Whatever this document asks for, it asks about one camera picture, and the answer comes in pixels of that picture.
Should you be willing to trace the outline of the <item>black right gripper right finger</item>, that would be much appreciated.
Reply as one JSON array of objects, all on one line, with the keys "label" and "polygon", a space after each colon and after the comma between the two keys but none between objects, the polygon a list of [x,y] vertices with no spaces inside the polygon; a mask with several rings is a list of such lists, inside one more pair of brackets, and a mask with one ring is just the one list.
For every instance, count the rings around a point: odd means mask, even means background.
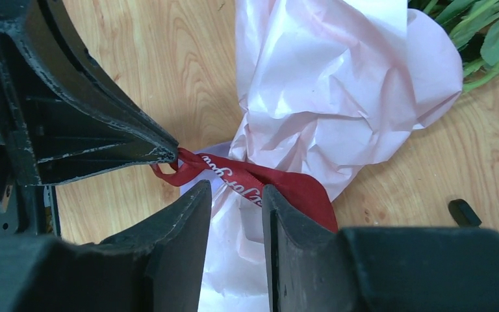
[{"label": "black right gripper right finger", "polygon": [[271,311],[499,311],[499,232],[346,227],[333,233],[273,186],[262,221]]}]

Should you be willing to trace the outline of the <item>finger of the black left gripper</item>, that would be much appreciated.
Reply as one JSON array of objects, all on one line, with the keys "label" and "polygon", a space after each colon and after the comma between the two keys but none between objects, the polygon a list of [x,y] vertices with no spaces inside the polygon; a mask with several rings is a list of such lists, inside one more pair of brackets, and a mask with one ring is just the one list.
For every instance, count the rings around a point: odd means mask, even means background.
[{"label": "finger of the black left gripper", "polygon": [[0,83],[20,185],[177,158],[176,139],[105,73],[62,1],[0,1]]}]

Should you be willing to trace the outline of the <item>dark red printed ribbon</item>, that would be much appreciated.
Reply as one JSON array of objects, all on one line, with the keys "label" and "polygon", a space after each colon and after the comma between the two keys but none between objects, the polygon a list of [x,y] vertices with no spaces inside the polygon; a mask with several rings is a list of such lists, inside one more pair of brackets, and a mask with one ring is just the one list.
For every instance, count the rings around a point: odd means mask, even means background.
[{"label": "dark red printed ribbon", "polygon": [[228,187],[259,207],[263,205],[265,186],[272,185],[292,206],[311,220],[332,232],[338,230],[335,212],[325,188],[310,175],[282,172],[209,153],[192,153],[184,148],[177,150],[177,156],[177,160],[182,163],[175,161],[169,164],[173,173],[166,174],[159,165],[152,164],[154,174],[167,183],[180,187],[203,171],[210,170]]}]

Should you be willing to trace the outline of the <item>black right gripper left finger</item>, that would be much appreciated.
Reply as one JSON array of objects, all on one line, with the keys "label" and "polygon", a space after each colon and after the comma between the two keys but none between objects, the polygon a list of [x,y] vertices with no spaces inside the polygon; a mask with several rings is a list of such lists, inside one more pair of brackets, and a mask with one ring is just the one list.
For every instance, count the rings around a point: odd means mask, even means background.
[{"label": "black right gripper left finger", "polygon": [[211,184],[99,244],[0,237],[0,311],[196,311]]}]

